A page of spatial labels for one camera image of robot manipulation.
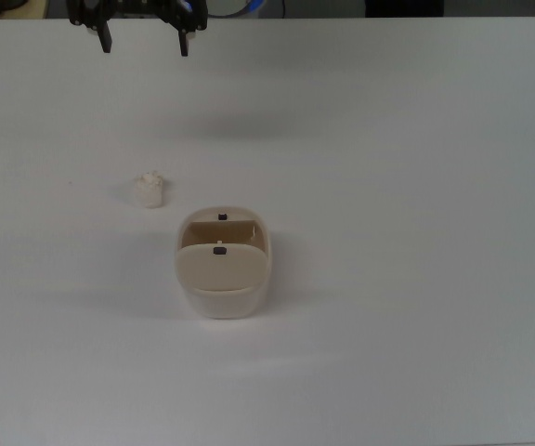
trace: open lid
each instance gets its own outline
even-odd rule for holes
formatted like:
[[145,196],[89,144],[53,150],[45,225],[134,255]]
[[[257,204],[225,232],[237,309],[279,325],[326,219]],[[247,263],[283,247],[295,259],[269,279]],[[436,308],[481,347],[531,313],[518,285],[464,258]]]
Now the open lid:
[[235,291],[258,285],[268,274],[268,256],[249,244],[193,244],[176,254],[183,286],[204,291]]

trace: white plastic container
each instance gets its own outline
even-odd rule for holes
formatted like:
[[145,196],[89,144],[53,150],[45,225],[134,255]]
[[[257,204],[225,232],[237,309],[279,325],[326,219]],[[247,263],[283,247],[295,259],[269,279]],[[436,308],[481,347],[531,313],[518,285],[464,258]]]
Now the white plastic container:
[[197,211],[178,233],[176,276],[191,305],[209,318],[244,318],[258,309],[271,259],[268,228],[248,209]]

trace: white table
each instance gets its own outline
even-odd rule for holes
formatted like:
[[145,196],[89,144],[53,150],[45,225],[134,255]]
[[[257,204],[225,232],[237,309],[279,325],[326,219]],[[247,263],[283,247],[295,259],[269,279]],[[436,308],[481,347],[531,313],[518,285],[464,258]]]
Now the white table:
[[[111,32],[0,22],[0,445],[535,441],[535,19]],[[217,203],[273,230],[251,319],[180,297]]]

